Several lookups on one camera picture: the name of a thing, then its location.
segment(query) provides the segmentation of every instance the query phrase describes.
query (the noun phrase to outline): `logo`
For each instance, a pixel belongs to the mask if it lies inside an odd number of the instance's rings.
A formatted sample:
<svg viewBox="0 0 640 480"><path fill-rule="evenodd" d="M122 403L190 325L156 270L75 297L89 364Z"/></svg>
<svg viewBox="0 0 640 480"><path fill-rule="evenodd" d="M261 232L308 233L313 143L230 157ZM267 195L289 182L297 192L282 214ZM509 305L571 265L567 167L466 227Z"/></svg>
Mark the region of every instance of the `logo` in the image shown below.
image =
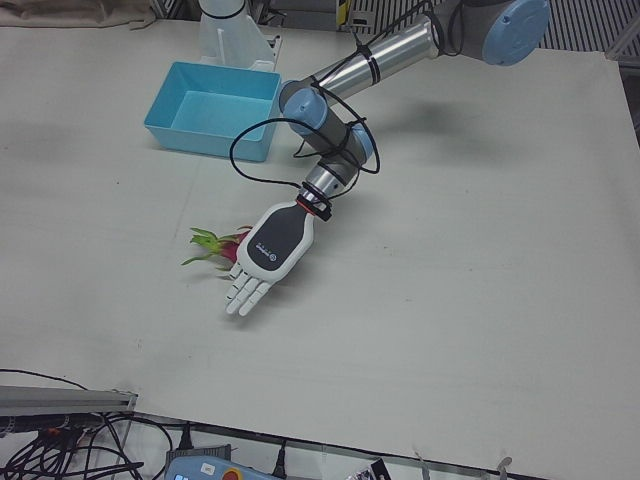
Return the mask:
<svg viewBox="0 0 640 480"><path fill-rule="evenodd" d="M265 257L267 257L269 261L275 262L276 260L278 260L278 256L275 253L273 253L271 250L269 250L267 247L265 247L264 243L258 242L256 244L256 248L260 253L262 253Z"/></svg>

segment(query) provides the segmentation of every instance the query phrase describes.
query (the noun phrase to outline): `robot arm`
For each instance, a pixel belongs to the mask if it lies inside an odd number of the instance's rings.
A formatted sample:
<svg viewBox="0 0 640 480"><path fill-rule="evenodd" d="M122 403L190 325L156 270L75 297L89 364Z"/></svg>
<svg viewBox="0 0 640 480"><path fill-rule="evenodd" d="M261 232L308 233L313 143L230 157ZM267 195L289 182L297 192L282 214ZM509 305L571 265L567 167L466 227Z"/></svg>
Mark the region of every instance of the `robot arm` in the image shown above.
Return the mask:
<svg viewBox="0 0 640 480"><path fill-rule="evenodd" d="M452 52L491 65L513 65L533 51L548 22L548 0L445 0L410 27L361 46L355 55L303 80L284 84L280 110L300 122L293 130L324 154L296 201L267 210L240 244L227 312L246 315L289 273L313 242L314 217L329 219L331 198L344 190L374 151L362 125L340 120L330 108L335 98L323 92L346 98L419 60Z"/></svg>

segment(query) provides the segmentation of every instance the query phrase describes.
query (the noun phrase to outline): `blue plastic bin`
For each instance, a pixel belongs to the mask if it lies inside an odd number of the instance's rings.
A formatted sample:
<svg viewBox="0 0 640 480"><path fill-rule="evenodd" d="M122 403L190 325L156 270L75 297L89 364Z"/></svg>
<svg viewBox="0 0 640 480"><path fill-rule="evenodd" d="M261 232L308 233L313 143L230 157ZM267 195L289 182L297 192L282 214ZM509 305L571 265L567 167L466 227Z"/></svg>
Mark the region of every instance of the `blue plastic bin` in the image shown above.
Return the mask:
<svg viewBox="0 0 640 480"><path fill-rule="evenodd" d="M240 68L176 62L171 66L144 125L169 149L229 157L246 128L279 115L280 75ZM263 162L276 124L248 133L234 158Z"/></svg>

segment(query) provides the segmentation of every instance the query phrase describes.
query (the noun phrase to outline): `white table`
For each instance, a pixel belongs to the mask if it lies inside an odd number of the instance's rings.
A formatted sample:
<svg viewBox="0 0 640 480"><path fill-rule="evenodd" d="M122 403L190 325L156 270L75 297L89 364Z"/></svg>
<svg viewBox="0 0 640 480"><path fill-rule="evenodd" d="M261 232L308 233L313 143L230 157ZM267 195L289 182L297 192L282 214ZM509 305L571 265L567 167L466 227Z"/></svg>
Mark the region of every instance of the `white table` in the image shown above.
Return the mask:
<svg viewBox="0 0 640 480"><path fill-rule="evenodd" d="M244 320L189 227L293 189L161 149L144 116L197 23L0 30L0 364L141 411L554 479L640 469L640 160L603 56L422 62L352 98L382 173ZM300 78L348 36L283 31ZM247 171L301 180L286 128ZM34 384L31 379L8 379Z"/></svg>

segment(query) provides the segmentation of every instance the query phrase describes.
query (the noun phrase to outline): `zip tie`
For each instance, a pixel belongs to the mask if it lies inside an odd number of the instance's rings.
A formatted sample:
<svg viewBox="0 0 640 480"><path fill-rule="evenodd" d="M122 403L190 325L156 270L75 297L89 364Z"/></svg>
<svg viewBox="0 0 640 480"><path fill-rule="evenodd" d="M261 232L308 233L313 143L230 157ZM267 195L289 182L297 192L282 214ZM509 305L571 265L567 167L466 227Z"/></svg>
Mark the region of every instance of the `zip tie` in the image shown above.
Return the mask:
<svg viewBox="0 0 640 480"><path fill-rule="evenodd" d="M502 461L498 464L498 472L500 473L500 480L507 480L509 476L507 475L507 467L511 465L513 462L513 458L504 457Z"/></svg>
<svg viewBox="0 0 640 480"><path fill-rule="evenodd" d="M431 480L431 474L429 472L429 465L427 464L427 461L424 458L422 458L417 451L414 450L413 453L415 453L416 457L418 457L418 460L420 460L420 470L422 471L422 480Z"/></svg>
<svg viewBox="0 0 640 480"><path fill-rule="evenodd" d="M64 428L67 425L69 425L69 415L65 415L64 416L64 422L62 422L62 425L59 425L56 428Z"/></svg>

